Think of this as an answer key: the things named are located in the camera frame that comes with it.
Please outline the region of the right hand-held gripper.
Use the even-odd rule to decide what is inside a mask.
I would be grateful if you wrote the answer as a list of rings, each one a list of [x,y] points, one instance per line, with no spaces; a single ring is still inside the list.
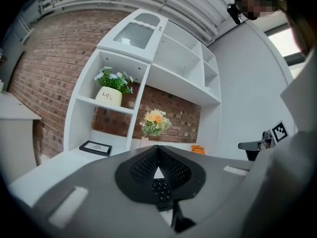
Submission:
[[[263,132],[262,140],[266,148],[275,147],[281,140],[287,138],[289,133],[283,123],[279,121],[275,126]],[[262,141],[241,142],[238,148],[246,151],[248,161],[254,161],[260,152]]]

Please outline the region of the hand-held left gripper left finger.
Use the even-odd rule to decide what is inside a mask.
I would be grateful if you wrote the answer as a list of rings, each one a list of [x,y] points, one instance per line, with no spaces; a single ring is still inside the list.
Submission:
[[[150,146],[103,158],[79,150],[61,153],[14,183],[34,224],[50,238],[159,238],[156,205],[136,202],[117,186],[121,163],[149,154]]]

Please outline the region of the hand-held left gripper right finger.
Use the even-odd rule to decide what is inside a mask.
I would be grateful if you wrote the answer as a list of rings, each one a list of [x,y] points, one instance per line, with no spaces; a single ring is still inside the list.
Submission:
[[[159,221],[160,238],[243,238],[251,199],[242,190],[253,162],[159,146],[159,167],[170,186],[171,227]]]

